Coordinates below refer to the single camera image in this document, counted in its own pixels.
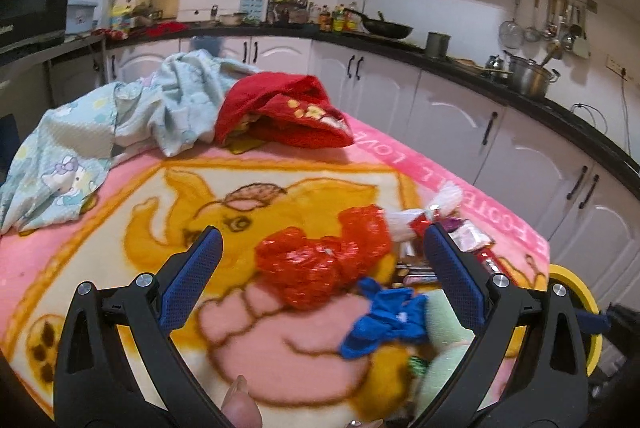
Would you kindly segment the operator thumb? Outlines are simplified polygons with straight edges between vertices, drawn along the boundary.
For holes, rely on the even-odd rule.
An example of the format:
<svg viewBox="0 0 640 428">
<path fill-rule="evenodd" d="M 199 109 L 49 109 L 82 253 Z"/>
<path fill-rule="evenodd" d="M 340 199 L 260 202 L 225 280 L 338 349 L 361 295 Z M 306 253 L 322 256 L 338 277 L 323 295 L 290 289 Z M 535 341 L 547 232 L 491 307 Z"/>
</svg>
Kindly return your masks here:
<svg viewBox="0 0 640 428">
<path fill-rule="evenodd" d="M 262 428 L 262 414 L 248 394 L 247 381 L 242 375 L 232 382 L 222 401 L 221 411 L 235 428 Z"/>
</svg>

